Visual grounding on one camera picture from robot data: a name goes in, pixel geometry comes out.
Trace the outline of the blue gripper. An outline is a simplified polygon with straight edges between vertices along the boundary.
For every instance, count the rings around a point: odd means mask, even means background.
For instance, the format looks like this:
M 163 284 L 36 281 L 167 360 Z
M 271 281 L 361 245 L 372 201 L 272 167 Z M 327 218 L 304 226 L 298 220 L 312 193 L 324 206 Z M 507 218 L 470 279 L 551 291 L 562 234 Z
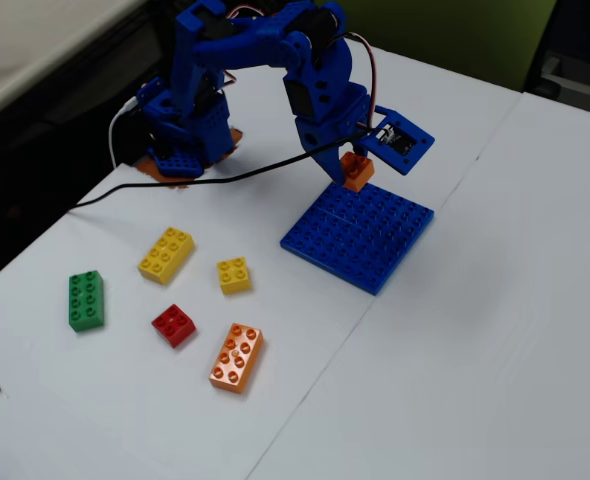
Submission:
M 333 182 L 344 182 L 339 148 L 348 140 L 340 137 L 352 134 L 355 124 L 367 119 L 371 97 L 366 87 L 343 80 L 303 82 L 292 78 L 285 78 L 284 86 L 305 152 Z M 362 140 L 351 145 L 356 155 L 369 155 Z

